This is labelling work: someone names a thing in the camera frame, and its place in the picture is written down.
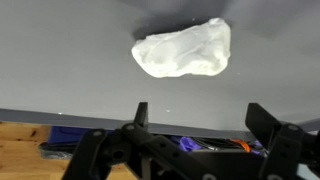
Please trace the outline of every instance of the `purple object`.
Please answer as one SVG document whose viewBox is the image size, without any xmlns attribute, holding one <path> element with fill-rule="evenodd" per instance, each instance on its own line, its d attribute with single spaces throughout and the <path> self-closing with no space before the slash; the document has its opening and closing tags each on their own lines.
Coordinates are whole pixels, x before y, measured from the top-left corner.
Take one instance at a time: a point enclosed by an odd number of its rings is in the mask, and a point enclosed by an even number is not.
<svg viewBox="0 0 320 180">
<path fill-rule="evenodd" d="M 180 139 L 180 145 L 179 148 L 182 151 L 192 151 L 192 150 L 198 150 L 201 149 L 201 146 L 199 146 L 198 144 L 196 144 L 192 139 L 188 138 L 188 137 L 182 137 Z"/>
</svg>

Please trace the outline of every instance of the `crumpled plastic bag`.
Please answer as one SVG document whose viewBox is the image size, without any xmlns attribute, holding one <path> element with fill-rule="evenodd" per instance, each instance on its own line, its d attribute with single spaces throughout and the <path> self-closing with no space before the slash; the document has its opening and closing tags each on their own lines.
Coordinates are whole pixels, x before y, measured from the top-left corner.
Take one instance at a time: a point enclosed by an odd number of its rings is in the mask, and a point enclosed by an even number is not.
<svg viewBox="0 0 320 180">
<path fill-rule="evenodd" d="M 230 27 L 214 18 L 183 31 L 147 36 L 137 41 L 131 52 L 153 77 L 214 76 L 228 65 L 230 38 Z"/>
</svg>

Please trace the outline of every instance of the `wooden floor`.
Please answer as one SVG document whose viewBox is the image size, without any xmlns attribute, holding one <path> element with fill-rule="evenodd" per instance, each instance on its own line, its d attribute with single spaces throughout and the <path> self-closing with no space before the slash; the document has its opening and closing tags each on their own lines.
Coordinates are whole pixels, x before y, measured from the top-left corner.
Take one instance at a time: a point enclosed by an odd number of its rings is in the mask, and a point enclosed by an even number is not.
<svg viewBox="0 0 320 180">
<path fill-rule="evenodd" d="M 38 145 L 47 140 L 49 127 L 0 122 L 0 180 L 61 179 L 67 160 L 41 159 Z M 112 169 L 110 180 L 131 180 L 123 166 Z"/>
</svg>

